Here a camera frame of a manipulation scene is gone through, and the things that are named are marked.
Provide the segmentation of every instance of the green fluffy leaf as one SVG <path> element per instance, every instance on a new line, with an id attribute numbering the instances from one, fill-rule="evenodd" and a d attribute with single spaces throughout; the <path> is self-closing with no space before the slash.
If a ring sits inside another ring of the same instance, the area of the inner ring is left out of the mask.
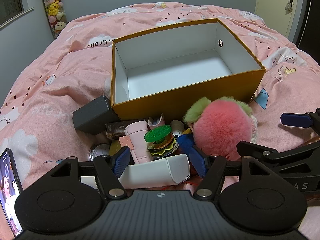
<path id="1" fill-rule="evenodd" d="M 241 106 L 241 108 L 245 111 L 245 113 L 248 115 L 248 116 L 251 116 L 252 114 L 252 109 L 250 106 L 248 106 L 246 103 L 244 102 L 241 102 L 239 100 L 235 100 L 233 97 L 222 97 L 222 98 L 219 98 L 219 100 L 225 100 L 225 101 L 233 101 L 235 103 L 237 103 L 239 106 Z"/>
<path id="2" fill-rule="evenodd" d="M 190 109 L 186 112 L 183 121 L 188 123 L 188 122 L 196 122 L 203 110 L 211 103 L 210 99 L 203 97 L 200 98 L 198 101 L 196 101 Z"/>

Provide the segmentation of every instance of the pouch hanging on door handle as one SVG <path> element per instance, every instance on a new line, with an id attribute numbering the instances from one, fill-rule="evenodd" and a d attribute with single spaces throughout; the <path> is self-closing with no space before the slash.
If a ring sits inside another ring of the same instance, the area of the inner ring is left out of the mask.
<path id="1" fill-rule="evenodd" d="M 290 1 L 286 4 L 286 6 L 284 7 L 284 9 L 288 12 L 292 12 L 292 5 L 290 3 Z"/>

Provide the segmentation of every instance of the window sill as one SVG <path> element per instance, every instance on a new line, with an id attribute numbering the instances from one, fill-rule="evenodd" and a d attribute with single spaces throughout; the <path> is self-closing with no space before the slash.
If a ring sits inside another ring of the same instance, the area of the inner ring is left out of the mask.
<path id="1" fill-rule="evenodd" d="M 33 11 L 33 7 L 26 10 L 26 11 L 23 11 L 21 13 L 19 13 L 18 15 L 16 15 L 15 17 L 12 17 L 10 20 L 6 21 L 5 23 L 1 24 L 0 25 L 0 30 L 3 29 L 4 27 L 6 27 L 7 25 L 9 25 L 10 23 L 14 22 L 16 19 L 19 19 L 20 17 L 28 14 L 29 12 Z"/>

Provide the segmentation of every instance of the phone screen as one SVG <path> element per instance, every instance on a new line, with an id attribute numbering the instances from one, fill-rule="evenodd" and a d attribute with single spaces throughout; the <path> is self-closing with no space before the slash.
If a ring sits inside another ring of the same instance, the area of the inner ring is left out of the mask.
<path id="1" fill-rule="evenodd" d="M 13 154 L 6 149 L 0 156 L 1 194 L 0 202 L 9 226 L 15 236 L 22 232 L 22 227 L 16 216 L 14 204 L 22 189 Z"/>

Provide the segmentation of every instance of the bed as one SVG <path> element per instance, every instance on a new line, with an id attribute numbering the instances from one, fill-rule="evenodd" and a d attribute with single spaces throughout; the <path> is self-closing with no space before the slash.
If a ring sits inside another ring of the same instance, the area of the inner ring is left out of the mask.
<path id="1" fill-rule="evenodd" d="M 23 187 L 67 156 L 86 161 L 90 147 L 106 141 L 101 134 L 75 131 L 72 112 L 102 94 L 110 97 L 113 39 L 157 26 L 216 17 L 267 69 L 250 102 L 258 120 L 257 143 L 284 151 L 319 140 L 311 129 L 280 123 L 283 112 L 305 113 L 320 106 L 319 65 L 269 29 L 263 19 L 213 5 L 135 4 L 73 20 L 15 81 L 0 109 L 0 152 L 12 149 Z M 198 183 L 198 178 L 193 179 L 183 187 L 192 190 Z M 320 229 L 313 223 L 320 217 L 319 201 L 313 199 L 309 204 L 300 230 L 319 240 Z M 12 239 L 1 212 L 0 224 L 0 239 Z"/>

